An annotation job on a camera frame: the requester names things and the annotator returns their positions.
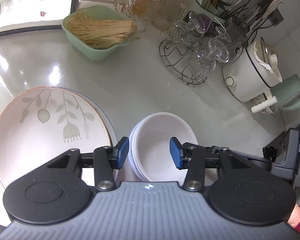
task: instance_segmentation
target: metal wire rack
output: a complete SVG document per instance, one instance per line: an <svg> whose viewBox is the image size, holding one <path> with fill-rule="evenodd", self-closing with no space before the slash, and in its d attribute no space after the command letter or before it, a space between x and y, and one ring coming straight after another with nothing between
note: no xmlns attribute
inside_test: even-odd
<svg viewBox="0 0 300 240"><path fill-rule="evenodd" d="M215 20L224 30L224 33L220 34L219 36L226 34L226 29L216 18ZM193 42L192 46L188 46L183 38L177 44L174 43L171 38L166 38L159 44L160 57L165 67L176 79L181 80L181 82L186 85L197 86L203 84L207 80L207 77L202 78L192 73L187 66L182 66L182 59L186 58L186 56L190 56L193 52L195 52L196 49L200 47L203 38L204 34L200 35L200 37L198 37L197 40Z"/></svg>

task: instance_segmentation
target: person's hand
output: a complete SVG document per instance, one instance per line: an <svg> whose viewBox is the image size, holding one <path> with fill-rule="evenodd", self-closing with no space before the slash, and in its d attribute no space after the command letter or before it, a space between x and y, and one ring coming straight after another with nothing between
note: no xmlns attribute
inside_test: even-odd
<svg viewBox="0 0 300 240"><path fill-rule="evenodd" d="M288 220L288 224L295 228L300 223L300 207L296 204Z"/></svg>

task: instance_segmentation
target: countertop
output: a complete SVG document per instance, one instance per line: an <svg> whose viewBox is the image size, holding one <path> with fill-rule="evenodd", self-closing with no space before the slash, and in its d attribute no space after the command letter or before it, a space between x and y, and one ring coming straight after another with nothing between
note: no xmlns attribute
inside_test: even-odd
<svg viewBox="0 0 300 240"><path fill-rule="evenodd" d="M20 93L37 86L67 87L86 95L106 113L117 138L129 136L146 116L170 112L183 118L204 146L228 146L262 156L262 148L284 126L280 115L252 114L228 90L218 66L199 87L176 80L159 57L160 32L145 36L100 63L92 63L68 42L63 30L21 33L0 38L0 114ZM207 175L213 182L215 173ZM129 162L118 180L135 180ZM9 219L2 205L0 225Z"/></svg>

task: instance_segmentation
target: green plastic basket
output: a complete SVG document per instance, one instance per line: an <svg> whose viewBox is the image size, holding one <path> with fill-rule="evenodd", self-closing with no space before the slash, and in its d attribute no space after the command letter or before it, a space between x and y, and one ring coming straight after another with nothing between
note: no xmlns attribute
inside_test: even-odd
<svg viewBox="0 0 300 240"><path fill-rule="evenodd" d="M118 14L115 10L103 6L103 5L94 5L88 8L80 9L83 11L87 16L94 20L126 20L123 16ZM120 44L116 44L109 49L93 49L89 47L84 42L80 41L76 36L74 36L70 31L66 28L66 23L70 21L73 14L68 15L66 18L62 20L61 26L65 30L66 35L70 43L83 55L87 57L92 62L98 62L100 60L105 59L110 54L117 51L122 46L126 46L128 41L125 41Z"/></svg>

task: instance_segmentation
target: purple object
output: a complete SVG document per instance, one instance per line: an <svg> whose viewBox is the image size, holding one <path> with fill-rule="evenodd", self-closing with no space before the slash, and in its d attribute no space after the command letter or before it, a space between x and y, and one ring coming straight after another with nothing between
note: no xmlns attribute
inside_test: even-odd
<svg viewBox="0 0 300 240"><path fill-rule="evenodd" d="M199 14L199 16L202 19L202 21L204 22L205 27L208 27L211 22L211 19L208 16L206 16L205 14ZM214 31L214 24L213 24L213 22L211 22L206 33L213 33L213 31Z"/></svg>

